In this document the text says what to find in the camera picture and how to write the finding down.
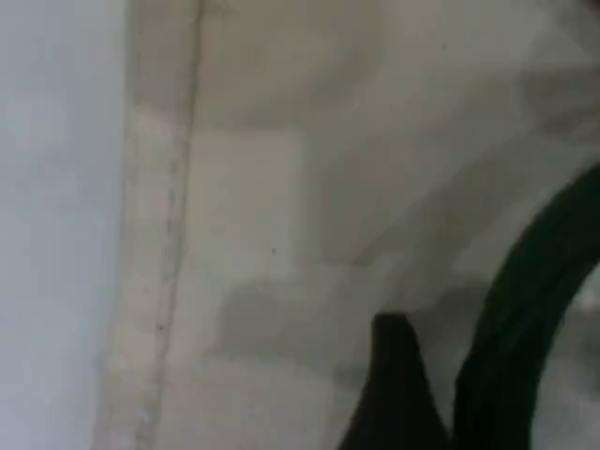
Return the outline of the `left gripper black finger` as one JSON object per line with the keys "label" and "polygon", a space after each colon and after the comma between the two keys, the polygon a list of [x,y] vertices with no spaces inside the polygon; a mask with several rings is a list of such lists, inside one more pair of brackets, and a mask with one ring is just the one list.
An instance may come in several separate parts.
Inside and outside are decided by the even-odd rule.
{"label": "left gripper black finger", "polygon": [[380,313],[373,319],[366,383],[340,447],[450,447],[417,335],[404,314]]}

